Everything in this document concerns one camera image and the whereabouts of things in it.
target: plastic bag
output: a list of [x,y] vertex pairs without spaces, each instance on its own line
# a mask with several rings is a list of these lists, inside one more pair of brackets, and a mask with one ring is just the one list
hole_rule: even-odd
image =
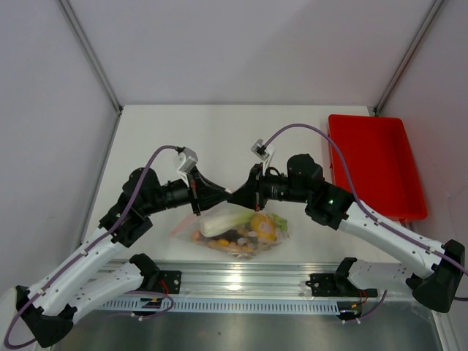
[[221,203],[201,216],[185,218],[171,236],[250,260],[290,237],[285,218],[267,211]]

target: red tray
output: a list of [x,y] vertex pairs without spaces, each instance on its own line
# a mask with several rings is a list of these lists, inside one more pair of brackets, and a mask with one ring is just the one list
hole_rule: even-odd
[[[346,159],[360,199],[399,221],[427,217],[410,143],[398,118],[330,115],[330,136]],[[350,191],[338,154],[331,151],[333,183]]]

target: white table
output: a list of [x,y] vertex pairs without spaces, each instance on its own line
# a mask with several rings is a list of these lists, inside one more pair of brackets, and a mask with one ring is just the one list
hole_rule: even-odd
[[[129,174],[142,167],[161,145],[187,146],[197,152],[200,172],[211,181],[237,189],[259,159],[250,151],[253,143],[267,140],[290,123],[307,123],[328,129],[333,113],[368,116],[366,107],[260,106],[260,105],[128,105],[124,108],[86,236],[114,205]],[[309,153],[323,166],[330,181],[329,147],[319,135],[306,129],[290,129],[273,142],[272,165],[286,173],[294,154]],[[163,151],[152,168],[159,181],[176,180],[173,151]],[[379,249],[351,235],[322,227],[304,213],[304,204],[270,201],[274,210],[290,221],[291,239],[253,259],[277,263],[339,263],[344,257],[374,262],[395,262]],[[144,252],[155,260],[230,261],[222,252],[169,238],[168,233],[191,213],[189,205],[151,216],[154,226],[117,258]]]

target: slotted metal strip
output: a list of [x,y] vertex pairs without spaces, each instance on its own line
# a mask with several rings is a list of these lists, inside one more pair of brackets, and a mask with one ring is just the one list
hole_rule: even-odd
[[[339,314],[335,301],[311,300],[246,300],[232,298],[174,298],[172,312],[254,313],[254,314]],[[148,309],[148,301],[137,297],[120,297],[107,302],[100,309],[107,311],[157,312],[170,306],[165,300],[159,309]]]

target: white wall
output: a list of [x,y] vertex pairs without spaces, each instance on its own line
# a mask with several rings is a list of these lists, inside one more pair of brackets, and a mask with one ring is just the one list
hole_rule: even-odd
[[432,0],[71,0],[123,105],[374,106]]
[[[467,16],[467,1],[448,1],[384,111],[403,120],[423,181],[429,217],[417,223],[417,229],[441,241],[455,238],[466,247]],[[468,296],[467,280],[457,295]],[[450,315],[459,336],[466,334],[468,303],[454,303]],[[467,341],[462,350],[468,350]]]
[[116,115],[54,0],[1,1],[0,48],[1,295],[70,253]]

